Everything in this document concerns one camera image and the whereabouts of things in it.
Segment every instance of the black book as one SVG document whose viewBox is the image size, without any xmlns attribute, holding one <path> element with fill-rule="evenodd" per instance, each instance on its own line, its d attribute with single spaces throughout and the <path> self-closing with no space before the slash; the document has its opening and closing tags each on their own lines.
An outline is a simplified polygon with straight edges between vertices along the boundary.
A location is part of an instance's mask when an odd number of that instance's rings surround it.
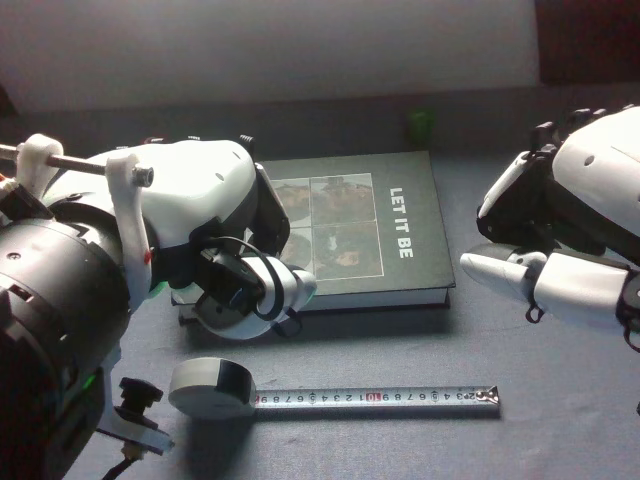
<svg viewBox="0 0 640 480">
<path fill-rule="evenodd" d="M 446 305 L 455 281 L 427 152 L 263 165 L 291 223 L 281 260 L 318 281 L 304 310 Z"/>
</svg>

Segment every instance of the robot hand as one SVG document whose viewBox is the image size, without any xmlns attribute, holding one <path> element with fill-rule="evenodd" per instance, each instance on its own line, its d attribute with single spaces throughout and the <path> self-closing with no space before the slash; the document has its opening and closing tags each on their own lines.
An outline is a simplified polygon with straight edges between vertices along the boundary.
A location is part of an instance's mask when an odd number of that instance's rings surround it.
<svg viewBox="0 0 640 480">
<path fill-rule="evenodd" d="M 553 123 L 537 127 L 478 208 L 479 231 L 497 244 L 462 255 L 477 282 L 546 312 L 640 331 L 640 276 L 601 258 L 606 248 L 639 264 L 640 108 L 574 112 L 563 142 Z M 561 245 L 572 250 L 560 249 Z"/>
<path fill-rule="evenodd" d="M 0 419 L 2 478 L 61 478 L 95 430 L 125 441 L 112 477 L 171 448 L 144 417 L 162 392 L 123 380 L 114 408 L 110 379 L 131 314 L 165 282 L 202 288 L 208 328 L 233 339 L 277 330 L 315 292 L 313 275 L 278 260 L 289 221 L 237 143 L 83 160 L 34 135 L 0 157 L 17 161 L 16 178 L 0 176 L 0 408 L 13 412 Z"/>
</svg>

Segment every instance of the table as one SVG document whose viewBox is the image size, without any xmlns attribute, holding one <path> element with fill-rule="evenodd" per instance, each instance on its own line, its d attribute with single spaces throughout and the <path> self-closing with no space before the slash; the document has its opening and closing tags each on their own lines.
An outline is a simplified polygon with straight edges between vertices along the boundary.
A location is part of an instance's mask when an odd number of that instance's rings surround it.
<svg viewBox="0 0 640 480">
<path fill-rule="evenodd" d="M 640 358 L 620 329 L 546 316 L 475 284 L 458 265 L 483 238 L 475 208 L 515 153 L 434 152 L 432 162 L 457 287 L 449 310 L 317 316 L 291 340 L 245 343 L 181 328 L 169 292 L 147 302 L 114 370 L 167 390 L 173 367 L 198 356 L 246 366 L 260 388 L 496 384 L 500 419 L 295 420 L 206 424 L 166 398 L 149 416 L 173 436 L 122 478 L 541 479 L 635 478 L 640 471 Z M 101 478 L 120 443 L 94 435 L 69 479 Z"/>
</svg>

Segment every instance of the screw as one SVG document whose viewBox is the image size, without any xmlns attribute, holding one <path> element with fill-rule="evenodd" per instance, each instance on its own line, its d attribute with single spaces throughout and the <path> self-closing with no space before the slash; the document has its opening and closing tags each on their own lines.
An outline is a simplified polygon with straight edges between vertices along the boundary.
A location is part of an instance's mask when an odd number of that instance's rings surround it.
<svg viewBox="0 0 640 480">
<path fill-rule="evenodd" d="M 133 184 L 137 187 L 150 187 L 153 183 L 153 167 L 133 167 Z"/>
</svg>

